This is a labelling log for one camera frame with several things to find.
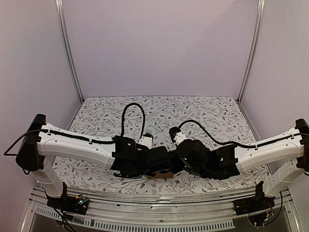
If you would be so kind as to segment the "brown cardboard box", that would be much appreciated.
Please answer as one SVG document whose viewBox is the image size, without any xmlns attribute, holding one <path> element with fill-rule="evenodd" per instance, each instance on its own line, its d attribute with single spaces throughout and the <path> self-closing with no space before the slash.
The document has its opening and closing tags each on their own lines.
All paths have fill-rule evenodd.
<svg viewBox="0 0 309 232">
<path fill-rule="evenodd" d="M 148 179 L 172 179 L 173 178 L 173 173 L 171 173 L 171 172 L 168 172 L 168 173 L 157 172 L 157 173 L 155 173 L 154 176 L 147 175 L 146 177 Z"/>
</svg>

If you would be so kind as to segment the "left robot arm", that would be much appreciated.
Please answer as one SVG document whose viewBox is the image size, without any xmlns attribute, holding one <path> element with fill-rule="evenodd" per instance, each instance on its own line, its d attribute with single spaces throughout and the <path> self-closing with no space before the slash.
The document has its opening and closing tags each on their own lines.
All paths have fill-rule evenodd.
<svg viewBox="0 0 309 232">
<path fill-rule="evenodd" d="M 96 137 L 63 130 L 46 122 L 37 114 L 27 132 L 16 141 L 20 143 L 15 162 L 24 171 L 33 173 L 37 182 L 62 210 L 72 205 L 65 194 L 65 185 L 56 176 L 47 157 L 64 157 L 87 161 L 115 170 L 121 178 L 137 178 L 170 168 L 170 157 L 164 146 L 152 147 L 151 137 L 141 143 L 124 135 Z"/>
</svg>

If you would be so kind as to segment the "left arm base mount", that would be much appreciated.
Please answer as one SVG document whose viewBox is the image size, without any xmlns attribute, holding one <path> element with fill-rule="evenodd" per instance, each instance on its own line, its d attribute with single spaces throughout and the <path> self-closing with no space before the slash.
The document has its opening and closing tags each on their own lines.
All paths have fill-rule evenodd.
<svg viewBox="0 0 309 232">
<path fill-rule="evenodd" d="M 89 198 L 82 194 L 77 196 L 64 195 L 60 198 L 47 197 L 49 207 L 60 210 L 61 212 L 71 212 L 79 215 L 86 215 L 89 205 Z"/>
</svg>

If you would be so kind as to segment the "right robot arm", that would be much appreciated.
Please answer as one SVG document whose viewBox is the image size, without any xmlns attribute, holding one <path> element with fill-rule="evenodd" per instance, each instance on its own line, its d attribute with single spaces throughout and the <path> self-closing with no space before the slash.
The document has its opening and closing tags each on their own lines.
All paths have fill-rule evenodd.
<svg viewBox="0 0 309 232">
<path fill-rule="evenodd" d="M 253 144 L 234 141 L 219 142 L 220 147 L 210 150 L 199 140 L 187 139 L 181 127 L 169 130 L 175 155 L 181 169 L 200 178 L 225 180 L 256 166 L 284 160 L 285 163 L 257 186 L 257 194 L 250 199 L 254 211 L 261 210 L 268 198 L 275 197 L 300 175 L 309 170 L 309 125 L 298 119 L 288 131 Z"/>
</svg>

